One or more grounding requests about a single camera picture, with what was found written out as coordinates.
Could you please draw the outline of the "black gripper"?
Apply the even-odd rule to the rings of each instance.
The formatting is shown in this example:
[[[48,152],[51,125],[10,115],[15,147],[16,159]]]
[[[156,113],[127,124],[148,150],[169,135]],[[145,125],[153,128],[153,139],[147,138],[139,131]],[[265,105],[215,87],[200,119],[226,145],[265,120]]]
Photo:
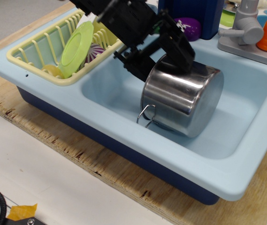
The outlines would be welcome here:
[[[154,12],[145,0],[73,0],[72,3],[86,14],[96,15],[127,48],[135,49],[159,25],[159,45],[184,72],[190,72],[195,52],[190,45],[184,26],[168,14],[167,10]],[[141,50],[114,52],[128,72],[146,82],[155,61]]]

